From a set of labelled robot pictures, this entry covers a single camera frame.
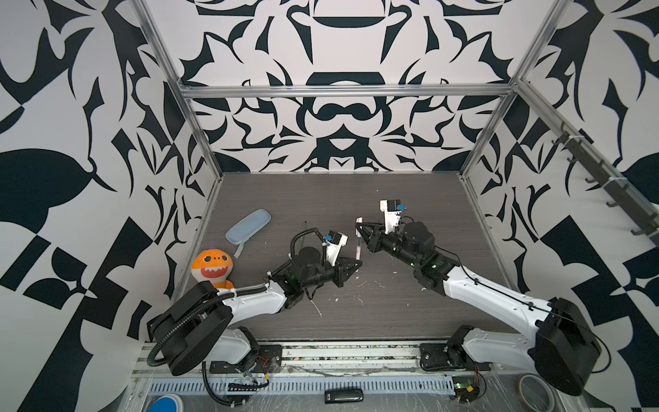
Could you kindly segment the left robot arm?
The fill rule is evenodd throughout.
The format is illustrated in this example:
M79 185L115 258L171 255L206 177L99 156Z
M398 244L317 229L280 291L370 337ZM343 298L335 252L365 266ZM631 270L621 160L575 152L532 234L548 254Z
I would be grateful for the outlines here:
M208 371L226 364L246 373L257 364L260 346L242 321L273 315L313 299L332 283L338 288L361 268L360 259L343 257L347 235L317 228L297 233L286 263L267 274L263 283L245 288L216 288L209 280L189 289L166 312L148 323L153 347L149 367L168 366L171 375L196 367Z

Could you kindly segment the pink fountain pen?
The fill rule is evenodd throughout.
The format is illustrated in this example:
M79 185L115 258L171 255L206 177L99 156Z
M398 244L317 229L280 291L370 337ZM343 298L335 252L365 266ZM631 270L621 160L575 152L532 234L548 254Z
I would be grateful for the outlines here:
M356 247L355 247L355 259L361 260L361 242L362 238L360 235L357 235Z

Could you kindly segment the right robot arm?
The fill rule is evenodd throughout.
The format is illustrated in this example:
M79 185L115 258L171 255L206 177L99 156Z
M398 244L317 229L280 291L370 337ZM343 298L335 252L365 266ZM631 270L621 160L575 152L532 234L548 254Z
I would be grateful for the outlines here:
M455 252L437 247L420 221L401 229L358 222L355 229L370 252L386 252L407 264L424 288L471 305L513 329L496 333L468 327L455 333L458 347L474 362L534 371L554 389L578 397L601 354L609 351L576 304L564 298L533 298L476 274Z

